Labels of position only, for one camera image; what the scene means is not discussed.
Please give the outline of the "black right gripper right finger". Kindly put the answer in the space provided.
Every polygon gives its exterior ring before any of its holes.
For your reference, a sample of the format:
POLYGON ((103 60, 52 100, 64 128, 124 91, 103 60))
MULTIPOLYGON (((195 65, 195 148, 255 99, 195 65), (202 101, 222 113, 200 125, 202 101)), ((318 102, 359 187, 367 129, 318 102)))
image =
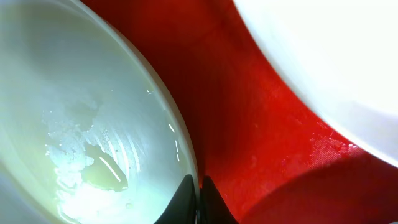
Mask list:
POLYGON ((209 176, 203 178, 199 211, 200 224, 238 224, 209 176))

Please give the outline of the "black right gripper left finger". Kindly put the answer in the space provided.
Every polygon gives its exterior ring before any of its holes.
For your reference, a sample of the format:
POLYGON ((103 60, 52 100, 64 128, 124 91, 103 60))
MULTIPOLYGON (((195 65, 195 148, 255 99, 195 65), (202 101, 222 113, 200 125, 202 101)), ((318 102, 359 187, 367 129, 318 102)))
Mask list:
POLYGON ((195 224, 196 193, 192 175, 186 175, 155 224, 195 224))

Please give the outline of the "light green plate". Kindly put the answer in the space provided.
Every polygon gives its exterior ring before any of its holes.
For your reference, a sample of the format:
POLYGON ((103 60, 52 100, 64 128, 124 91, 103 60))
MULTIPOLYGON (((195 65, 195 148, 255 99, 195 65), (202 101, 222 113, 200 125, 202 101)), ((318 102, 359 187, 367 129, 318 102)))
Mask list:
POLYGON ((179 110, 120 32, 80 1, 1 2, 2 223, 155 223, 188 174, 198 198, 179 110))

